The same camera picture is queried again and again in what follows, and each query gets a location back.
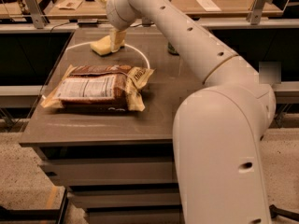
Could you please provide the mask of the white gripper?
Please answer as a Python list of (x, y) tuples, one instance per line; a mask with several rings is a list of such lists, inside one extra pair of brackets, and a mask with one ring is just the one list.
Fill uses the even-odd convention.
[(110, 30), (110, 47), (117, 52), (124, 44), (126, 31), (139, 17), (140, 13), (133, 8), (128, 0), (94, 0), (106, 8), (107, 19), (115, 27)]

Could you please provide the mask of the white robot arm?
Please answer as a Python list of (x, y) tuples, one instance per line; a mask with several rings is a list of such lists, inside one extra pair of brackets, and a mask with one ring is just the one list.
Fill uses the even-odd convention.
[(103, 0), (122, 31), (145, 17), (203, 84), (178, 108), (173, 147), (185, 224), (271, 224), (259, 143), (276, 98), (255, 69), (169, 0)]

